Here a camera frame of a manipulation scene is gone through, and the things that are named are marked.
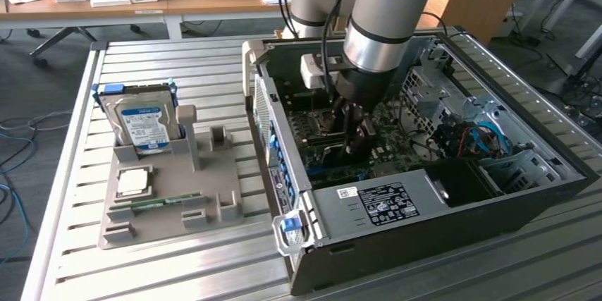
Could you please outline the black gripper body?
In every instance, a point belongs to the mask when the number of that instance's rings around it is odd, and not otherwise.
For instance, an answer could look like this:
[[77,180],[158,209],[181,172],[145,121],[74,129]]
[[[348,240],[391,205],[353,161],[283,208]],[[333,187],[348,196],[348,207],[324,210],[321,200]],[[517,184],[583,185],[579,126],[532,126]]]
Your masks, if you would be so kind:
[[343,70],[335,81],[339,96],[371,113],[384,98],[395,72],[395,69],[381,73],[360,69]]

